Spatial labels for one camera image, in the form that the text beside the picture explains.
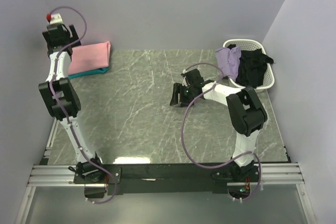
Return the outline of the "pink t shirt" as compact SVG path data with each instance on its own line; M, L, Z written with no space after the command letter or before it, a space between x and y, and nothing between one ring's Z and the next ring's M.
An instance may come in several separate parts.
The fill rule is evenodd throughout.
M69 75L109 67L111 44L109 41L73 48Z

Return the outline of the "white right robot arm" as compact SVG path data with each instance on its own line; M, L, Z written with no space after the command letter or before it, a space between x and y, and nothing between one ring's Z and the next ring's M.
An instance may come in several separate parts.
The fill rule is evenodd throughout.
M199 70L193 69L181 74L183 82L173 84L170 106L179 104L190 108L197 98L211 100L227 106L231 124L236 131L236 143L232 158L224 166L222 177L238 182L254 171L254 153L257 137L267 113L256 91L252 87L232 88L214 80L204 80Z

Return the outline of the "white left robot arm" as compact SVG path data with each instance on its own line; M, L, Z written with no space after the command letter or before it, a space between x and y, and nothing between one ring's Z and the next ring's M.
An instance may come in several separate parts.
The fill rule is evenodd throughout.
M81 42L73 25L67 28L62 22L47 25L43 32L50 59L49 74L38 85L39 92L49 114L65 129L76 153L77 165L70 170L76 178L89 183L107 179L101 159L82 133L79 112L81 103L69 78L72 47Z

